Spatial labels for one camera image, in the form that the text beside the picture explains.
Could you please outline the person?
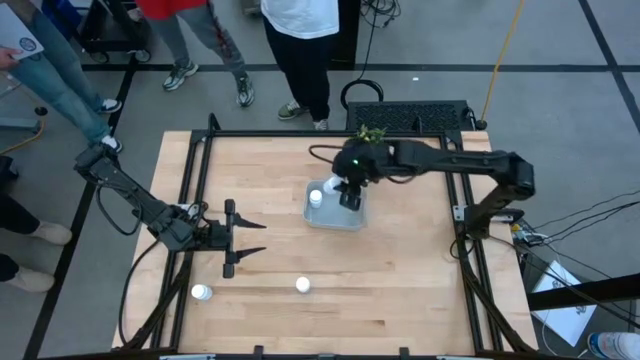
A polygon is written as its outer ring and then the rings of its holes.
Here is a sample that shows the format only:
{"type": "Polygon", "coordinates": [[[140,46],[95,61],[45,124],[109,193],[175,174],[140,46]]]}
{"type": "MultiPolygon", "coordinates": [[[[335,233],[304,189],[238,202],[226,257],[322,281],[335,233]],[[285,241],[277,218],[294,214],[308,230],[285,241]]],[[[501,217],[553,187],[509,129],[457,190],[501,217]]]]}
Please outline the person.
{"type": "Polygon", "coordinates": [[[135,0],[135,3],[172,54],[174,65],[162,84],[165,91],[177,90],[199,69],[189,55],[179,25],[182,19],[233,75],[238,105],[248,107],[254,102],[255,92],[244,58],[229,31],[221,24],[212,0],[135,0]]]}
{"type": "Polygon", "coordinates": [[[267,41],[292,100],[278,110],[290,120],[307,112],[319,131],[328,129],[328,68],[340,32],[338,0],[260,0],[267,41]]]}
{"type": "Polygon", "coordinates": [[[7,5],[43,46],[41,55],[19,60],[18,49],[0,45],[0,71],[9,72],[68,119],[90,144],[121,152],[122,144],[102,116],[119,111],[122,102],[95,90],[69,42],[35,4],[30,0],[0,0],[0,4],[7,5]]]}
{"type": "MultiPolygon", "coordinates": [[[[3,188],[15,180],[13,159],[0,155],[0,230],[38,238],[54,245],[64,246],[72,240],[72,232],[63,225],[39,220],[24,206],[8,195],[3,188]]],[[[18,264],[9,255],[0,253],[0,283],[27,292],[48,292],[55,284],[53,275],[18,264]]]]}

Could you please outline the black webcam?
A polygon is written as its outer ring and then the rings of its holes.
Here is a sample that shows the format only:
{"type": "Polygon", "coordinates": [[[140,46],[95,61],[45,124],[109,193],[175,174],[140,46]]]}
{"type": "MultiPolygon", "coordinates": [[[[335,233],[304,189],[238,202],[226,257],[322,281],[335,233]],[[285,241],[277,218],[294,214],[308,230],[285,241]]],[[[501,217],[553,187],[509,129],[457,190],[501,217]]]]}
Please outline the black webcam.
{"type": "Polygon", "coordinates": [[[523,210],[520,210],[520,209],[505,208],[505,209],[502,209],[502,210],[498,211],[491,218],[491,220],[493,222],[502,222],[502,223],[513,224],[515,222],[518,222],[524,216],[524,214],[525,214],[525,212],[523,210]]]}

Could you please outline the black metal beam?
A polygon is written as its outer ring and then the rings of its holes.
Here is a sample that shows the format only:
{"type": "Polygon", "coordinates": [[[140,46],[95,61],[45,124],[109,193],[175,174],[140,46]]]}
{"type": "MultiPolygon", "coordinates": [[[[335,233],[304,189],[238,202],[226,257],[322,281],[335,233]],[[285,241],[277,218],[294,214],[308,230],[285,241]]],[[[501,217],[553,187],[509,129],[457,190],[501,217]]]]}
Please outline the black metal beam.
{"type": "Polygon", "coordinates": [[[640,273],[527,295],[533,311],[640,299],[640,273]]]}

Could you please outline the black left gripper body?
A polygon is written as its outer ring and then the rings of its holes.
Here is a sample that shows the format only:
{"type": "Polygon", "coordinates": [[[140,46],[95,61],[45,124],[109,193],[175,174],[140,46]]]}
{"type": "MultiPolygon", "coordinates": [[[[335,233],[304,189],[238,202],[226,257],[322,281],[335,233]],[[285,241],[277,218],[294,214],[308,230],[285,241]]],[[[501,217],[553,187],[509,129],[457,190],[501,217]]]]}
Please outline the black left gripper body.
{"type": "Polygon", "coordinates": [[[198,230],[199,250],[224,253],[223,278],[233,278],[235,274],[235,254],[233,249],[233,225],[235,201],[224,201],[225,223],[219,220],[204,219],[204,225],[198,230]]]}

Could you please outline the clear plastic bin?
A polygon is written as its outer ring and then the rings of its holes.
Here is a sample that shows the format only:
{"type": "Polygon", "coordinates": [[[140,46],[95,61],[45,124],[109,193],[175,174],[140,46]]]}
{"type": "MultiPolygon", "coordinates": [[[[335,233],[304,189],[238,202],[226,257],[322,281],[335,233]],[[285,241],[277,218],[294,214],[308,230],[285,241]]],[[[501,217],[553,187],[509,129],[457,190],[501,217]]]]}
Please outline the clear plastic bin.
{"type": "Polygon", "coordinates": [[[361,192],[361,204],[357,211],[352,211],[339,204],[340,193],[325,195],[324,182],[312,180],[305,191],[302,217],[310,227],[333,229],[341,231],[359,231],[367,224],[367,193],[361,192]],[[319,190],[322,193],[322,201],[318,208],[311,206],[309,196],[312,191],[319,190]]]}

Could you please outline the green potted plant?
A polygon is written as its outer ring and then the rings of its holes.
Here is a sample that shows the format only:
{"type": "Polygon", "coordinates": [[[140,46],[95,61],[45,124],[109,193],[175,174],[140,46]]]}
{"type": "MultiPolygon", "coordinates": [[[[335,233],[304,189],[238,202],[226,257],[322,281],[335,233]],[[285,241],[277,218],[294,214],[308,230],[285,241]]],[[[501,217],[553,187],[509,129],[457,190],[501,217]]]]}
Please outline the green potted plant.
{"type": "Polygon", "coordinates": [[[385,135],[385,129],[369,128],[366,125],[362,125],[352,139],[360,143],[380,144],[384,141],[385,135]]]}

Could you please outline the white printed paper sheet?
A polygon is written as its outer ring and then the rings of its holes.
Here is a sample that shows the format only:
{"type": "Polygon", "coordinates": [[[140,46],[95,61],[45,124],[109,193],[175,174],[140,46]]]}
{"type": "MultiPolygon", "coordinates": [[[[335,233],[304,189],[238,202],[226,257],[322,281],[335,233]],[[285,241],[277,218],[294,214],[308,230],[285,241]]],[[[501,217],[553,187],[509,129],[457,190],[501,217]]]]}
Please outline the white printed paper sheet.
{"type": "MultiPolygon", "coordinates": [[[[543,270],[531,293],[564,288],[566,284],[581,285],[582,282],[566,270],[557,260],[553,260],[543,270]]],[[[546,310],[534,310],[533,316],[542,322],[544,334],[553,332],[568,346],[576,347],[596,310],[595,305],[578,305],[546,310]]]]}

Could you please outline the clear plastic water bottle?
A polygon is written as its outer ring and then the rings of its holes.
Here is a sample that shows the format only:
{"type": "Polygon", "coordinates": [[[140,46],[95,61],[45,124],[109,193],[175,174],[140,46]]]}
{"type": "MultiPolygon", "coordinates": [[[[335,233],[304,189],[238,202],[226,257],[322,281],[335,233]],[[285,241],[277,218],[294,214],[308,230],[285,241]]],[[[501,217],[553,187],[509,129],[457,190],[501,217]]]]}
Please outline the clear plastic water bottle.
{"type": "Polygon", "coordinates": [[[640,360],[640,334],[599,332],[587,337],[589,350],[597,357],[613,360],[640,360]]]}

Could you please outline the black aluminium table frame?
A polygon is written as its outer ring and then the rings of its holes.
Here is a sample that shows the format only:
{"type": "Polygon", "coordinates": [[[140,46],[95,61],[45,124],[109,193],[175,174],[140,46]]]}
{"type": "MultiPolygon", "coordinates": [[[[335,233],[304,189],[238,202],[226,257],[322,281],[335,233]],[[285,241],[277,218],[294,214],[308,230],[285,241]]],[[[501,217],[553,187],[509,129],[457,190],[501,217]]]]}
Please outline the black aluminium table frame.
{"type": "Polygon", "coordinates": [[[231,279],[220,253],[198,253],[192,283],[211,299],[185,296],[167,311],[160,342],[182,353],[244,357],[371,359],[379,355],[470,355],[478,348],[516,353],[496,334],[449,246],[451,208],[493,188],[486,176],[429,173],[405,185],[367,189],[367,224],[357,232],[317,229],[302,217],[305,190],[329,172],[338,132],[221,131],[212,145],[204,198],[220,219],[224,201],[266,229],[239,228],[238,248],[265,247],[231,279]],[[298,277],[308,293],[295,288],[298,277]]]}

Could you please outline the black wheeled cart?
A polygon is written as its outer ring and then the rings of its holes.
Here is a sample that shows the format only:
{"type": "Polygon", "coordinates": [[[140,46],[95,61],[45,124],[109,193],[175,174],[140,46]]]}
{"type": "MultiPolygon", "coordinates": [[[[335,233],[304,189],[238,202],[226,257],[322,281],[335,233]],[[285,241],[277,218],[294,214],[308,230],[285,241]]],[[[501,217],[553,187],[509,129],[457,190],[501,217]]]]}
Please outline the black wheeled cart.
{"type": "Polygon", "coordinates": [[[97,63],[106,64],[111,53],[133,55],[139,63],[151,59],[151,29],[144,18],[134,20],[135,0],[91,0],[79,27],[81,48],[97,63]]]}

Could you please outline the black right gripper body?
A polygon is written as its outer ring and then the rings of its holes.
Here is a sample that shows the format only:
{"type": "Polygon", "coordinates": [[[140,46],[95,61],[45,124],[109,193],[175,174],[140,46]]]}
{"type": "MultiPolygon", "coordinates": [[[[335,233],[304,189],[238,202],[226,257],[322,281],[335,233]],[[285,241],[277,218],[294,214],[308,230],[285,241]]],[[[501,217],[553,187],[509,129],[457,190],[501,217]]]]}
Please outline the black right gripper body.
{"type": "Polygon", "coordinates": [[[390,146],[348,139],[335,155],[332,172],[347,183],[366,186],[377,183],[394,166],[390,146]]]}

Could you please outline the black perforated computer case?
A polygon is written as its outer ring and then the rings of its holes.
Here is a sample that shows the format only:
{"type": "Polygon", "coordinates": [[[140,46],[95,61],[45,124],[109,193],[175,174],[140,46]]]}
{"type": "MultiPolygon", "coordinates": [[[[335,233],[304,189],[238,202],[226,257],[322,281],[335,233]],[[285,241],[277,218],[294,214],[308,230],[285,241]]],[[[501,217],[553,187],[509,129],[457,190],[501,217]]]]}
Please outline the black perforated computer case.
{"type": "Polygon", "coordinates": [[[381,129],[392,132],[471,131],[473,110],[464,100],[351,102],[347,130],[381,129]]]}

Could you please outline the white laptop with sticker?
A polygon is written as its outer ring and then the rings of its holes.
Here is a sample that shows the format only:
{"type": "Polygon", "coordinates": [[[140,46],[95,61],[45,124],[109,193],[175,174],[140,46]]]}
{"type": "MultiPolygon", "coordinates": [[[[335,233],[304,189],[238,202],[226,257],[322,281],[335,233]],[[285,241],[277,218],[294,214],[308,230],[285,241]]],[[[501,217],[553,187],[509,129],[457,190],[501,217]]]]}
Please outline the white laptop with sticker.
{"type": "Polygon", "coordinates": [[[16,60],[39,54],[44,47],[23,21],[6,4],[0,4],[0,47],[18,50],[16,60]]]}

